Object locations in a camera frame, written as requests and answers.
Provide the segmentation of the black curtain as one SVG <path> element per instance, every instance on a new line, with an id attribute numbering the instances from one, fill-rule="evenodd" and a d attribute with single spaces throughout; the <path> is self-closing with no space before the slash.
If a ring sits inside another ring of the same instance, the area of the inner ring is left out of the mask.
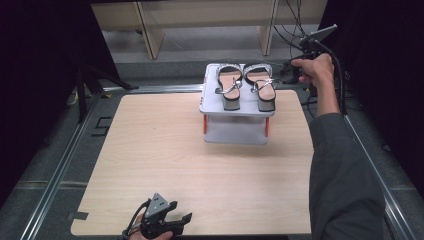
<path id="1" fill-rule="evenodd" d="M 96 0 L 0 0 L 0 208 L 64 109 L 78 77 L 94 92 L 118 71 Z"/>
<path id="2" fill-rule="evenodd" d="M 328 0 L 324 44 L 424 197 L 424 0 Z"/>

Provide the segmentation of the beige wooden desk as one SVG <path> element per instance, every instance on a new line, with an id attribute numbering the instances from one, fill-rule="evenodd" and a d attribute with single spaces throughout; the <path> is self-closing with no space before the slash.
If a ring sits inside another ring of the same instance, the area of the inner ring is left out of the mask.
<path id="1" fill-rule="evenodd" d="M 169 28 L 255 26 L 262 54 L 270 54 L 276 25 L 318 24 L 328 0 L 164 0 L 93 3 L 101 29 L 139 30 L 151 59 L 158 57 Z"/>

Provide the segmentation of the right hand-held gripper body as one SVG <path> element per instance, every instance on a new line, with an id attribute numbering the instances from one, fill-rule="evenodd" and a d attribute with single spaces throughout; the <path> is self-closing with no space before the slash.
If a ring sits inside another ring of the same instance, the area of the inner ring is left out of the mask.
<path id="1" fill-rule="evenodd" d="M 311 32 L 309 35 L 304 35 L 299 42 L 302 55 L 301 59 L 314 59 L 322 53 L 331 54 L 332 51 L 326 47 L 322 41 L 334 32 L 338 26 L 333 24 L 329 27 Z"/>

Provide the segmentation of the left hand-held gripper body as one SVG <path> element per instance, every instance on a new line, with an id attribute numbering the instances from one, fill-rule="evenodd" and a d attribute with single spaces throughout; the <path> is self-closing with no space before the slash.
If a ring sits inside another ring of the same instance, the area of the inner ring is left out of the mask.
<path id="1" fill-rule="evenodd" d="M 140 231 L 145 238 L 153 239 L 162 233 L 174 230 L 173 222 L 165 220 L 169 213 L 166 211 L 169 203 L 159 193 L 155 193 L 150 199 L 140 227 Z"/>

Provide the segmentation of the person's right hand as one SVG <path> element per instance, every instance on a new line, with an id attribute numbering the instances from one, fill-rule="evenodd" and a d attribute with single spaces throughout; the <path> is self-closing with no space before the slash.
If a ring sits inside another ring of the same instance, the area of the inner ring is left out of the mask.
<path id="1" fill-rule="evenodd" d="M 334 65 L 329 54 L 321 54 L 314 60 L 293 59 L 291 64 L 303 71 L 299 76 L 301 82 L 311 82 L 316 87 L 334 82 Z"/>

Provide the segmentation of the metal floor rail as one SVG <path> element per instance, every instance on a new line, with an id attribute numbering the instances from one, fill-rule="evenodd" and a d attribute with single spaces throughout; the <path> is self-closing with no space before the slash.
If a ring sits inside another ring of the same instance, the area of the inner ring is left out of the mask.
<path id="1" fill-rule="evenodd" d="M 383 196 L 385 199 L 385 213 L 384 213 L 384 225 L 387 228 L 387 231 L 390 235 L 390 240 L 417 240 L 415 234 L 413 233 L 408 221 L 405 218 L 405 214 L 401 209 L 399 203 L 395 199 L 394 195 L 389 190 L 387 184 L 383 180 L 378 168 L 376 167 L 371 155 L 367 151 L 363 141 L 359 137 L 353 123 L 348 115 L 344 116 L 344 121 L 350 132 L 352 133 L 354 139 L 358 142 L 361 147 L 361 150 L 367 161 L 375 173 L 378 182 L 382 188 Z"/>
<path id="2" fill-rule="evenodd" d="M 65 176 L 65 173 L 72 161 L 76 148 L 81 141 L 82 135 L 87 128 L 92 112 L 94 111 L 100 98 L 100 95 L 94 95 L 89 100 L 87 113 L 77 124 L 52 177 L 44 187 L 43 194 L 38 201 L 34 211 L 30 215 L 30 219 L 26 224 L 26 227 L 19 240 L 35 240 L 38 231 L 42 226 L 43 221 L 54 201 L 62 179 Z"/>
<path id="3" fill-rule="evenodd" d="M 202 84 L 187 84 L 187 85 L 163 85 L 163 86 L 138 86 L 136 89 L 126 90 L 122 87 L 106 87 L 106 93 L 118 94 L 149 94 L 149 93 L 191 93 L 201 92 Z"/>

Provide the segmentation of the black rhinestone heeled sandal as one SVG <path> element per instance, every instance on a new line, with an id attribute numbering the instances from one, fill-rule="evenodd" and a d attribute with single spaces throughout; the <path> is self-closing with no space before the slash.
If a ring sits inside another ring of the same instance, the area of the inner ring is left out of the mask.
<path id="1" fill-rule="evenodd" d="M 275 80 L 272 78 L 272 67 L 264 63 L 246 64 L 243 67 L 245 81 L 251 86 L 250 91 L 257 95 L 260 112 L 276 110 Z"/>
<path id="2" fill-rule="evenodd" d="M 223 109 L 235 111 L 240 109 L 240 88 L 243 73 L 238 64 L 220 64 L 216 70 L 218 87 L 215 93 L 222 96 Z"/>

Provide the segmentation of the person's left hand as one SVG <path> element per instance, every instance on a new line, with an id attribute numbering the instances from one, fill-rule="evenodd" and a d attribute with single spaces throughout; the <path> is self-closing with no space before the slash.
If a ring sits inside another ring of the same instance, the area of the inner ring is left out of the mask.
<path id="1" fill-rule="evenodd" d="M 173 237 L 173 233 L 171 231 L 168 231 L 153 239 L 145 238 L 140 232 L 139 225 L 141 223 L 141 220 L 142 220 L 142 215 L 138 215 L 135 223 L 130 228 L 128 240 L 170 240 Z"/>

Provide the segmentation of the white two-tier shoe rack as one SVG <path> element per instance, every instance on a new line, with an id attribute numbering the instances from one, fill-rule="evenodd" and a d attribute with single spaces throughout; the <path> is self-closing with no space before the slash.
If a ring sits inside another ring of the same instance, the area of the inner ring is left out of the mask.
<path id="1" fill-rule="evenodd" d="M 268 141 L 267 127 L 274 111 L 260 112 L 259 98 L 251 86 L 242 80 L 240 109 L 226 111 L 224 98 L 216 94 L 219 87 L 217 63 L 206 68 L 199 110 L 204 115 L 204 140 L 210 143 L 264 145 Z"/>

